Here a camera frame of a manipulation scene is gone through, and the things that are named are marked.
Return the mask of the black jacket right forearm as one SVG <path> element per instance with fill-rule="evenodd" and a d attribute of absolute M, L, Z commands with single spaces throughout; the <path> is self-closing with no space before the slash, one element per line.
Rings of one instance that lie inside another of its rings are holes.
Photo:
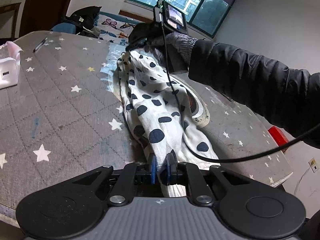
<path fill-rule="evenodd" d="M 291 69 L 263 55 L 224 43 L 187 43 L 189 78 L 246 105 L 293 137 L 319 148 L 319 73 Z"/>

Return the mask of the gloved right hand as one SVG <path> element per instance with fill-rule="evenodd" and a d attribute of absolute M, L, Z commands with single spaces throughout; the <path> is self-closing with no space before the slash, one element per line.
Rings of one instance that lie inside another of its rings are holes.
<path fill-rule="evenodd" d="M 158 63 L 162 67 L 165 67 L 166 60 L 164 43 L 166 43 L 167 46 L 173 46 L 174 52 L 177 55 L 180 55 L 180 57 L 183 59 L 183 62 L 189 66 L 191 52 L 196 42 L 197 39 L 194 37 L 174 32 L 166 35 L 165 39 L 163 39 L 163 37 L 159 37 L 147 42 L 144 50 L 146 53 L 151 53 Z"/>

